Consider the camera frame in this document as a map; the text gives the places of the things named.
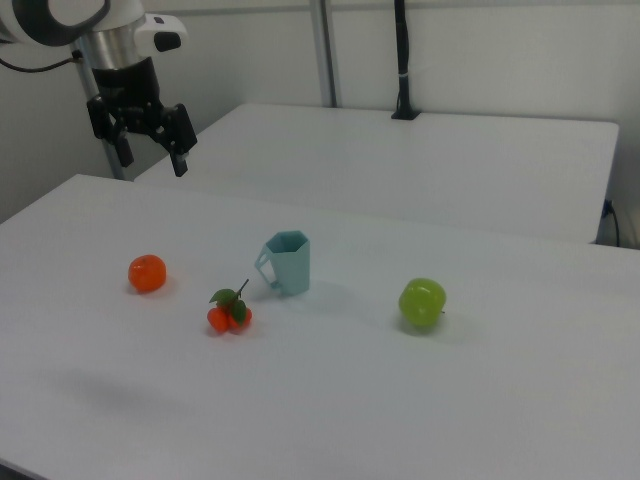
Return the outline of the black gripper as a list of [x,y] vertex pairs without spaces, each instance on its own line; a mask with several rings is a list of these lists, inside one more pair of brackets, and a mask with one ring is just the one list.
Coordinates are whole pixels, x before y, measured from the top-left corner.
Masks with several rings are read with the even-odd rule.
[[197,137],[183,104],[164,107],[153,60],[146,58],[121,69],[92,69],[98,94],[87,101],[96,138],[114,147],[122,167],[129,167],[133,153],[123,125],[133,133],[151,135],[168,153],[176,177],[187,171],[186,158]]

